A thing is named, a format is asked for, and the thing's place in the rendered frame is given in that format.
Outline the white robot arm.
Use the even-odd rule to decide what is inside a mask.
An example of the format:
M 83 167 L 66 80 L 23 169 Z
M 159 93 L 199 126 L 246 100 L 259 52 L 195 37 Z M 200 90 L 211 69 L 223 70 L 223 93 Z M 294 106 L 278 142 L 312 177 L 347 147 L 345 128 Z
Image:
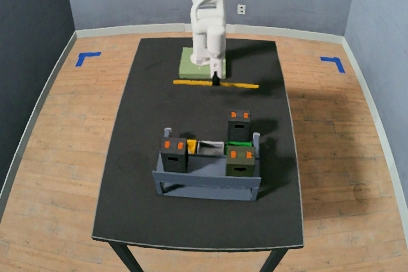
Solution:
M 193 6 L 191 9 L 191 23 L 193 29 L 194 57 L 192 54 L 191 61 L 196 65 L 205 66 L 210 64 L 210 57 L 217 59 L 225 56 L 226 52 L 226 30 L 224 28 L 226 27 L 225 0 L 192 0 L 192 1 Z M 206 6 L 215 6 L 216 8 L 198 10 L 199 7 Z

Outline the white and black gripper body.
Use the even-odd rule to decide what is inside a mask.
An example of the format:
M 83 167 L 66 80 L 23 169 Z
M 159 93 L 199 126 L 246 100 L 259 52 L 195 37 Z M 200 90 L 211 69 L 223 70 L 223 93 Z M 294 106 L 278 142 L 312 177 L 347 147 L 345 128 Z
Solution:
M 209 56 L 210 57 L 210 56 Z M 225 57 L 225 56 L 224 56 Z M 210 57 L 210 71 L 211 71 L 211 77 L 214 75 L 214 71 L 217 71 L 217 75 L 219 78 L 222 78 L 222 63 L 223 63 L 223 58 L 218 58 L 214 59 Z M 214 64 L 214 65 L 213 65 Z

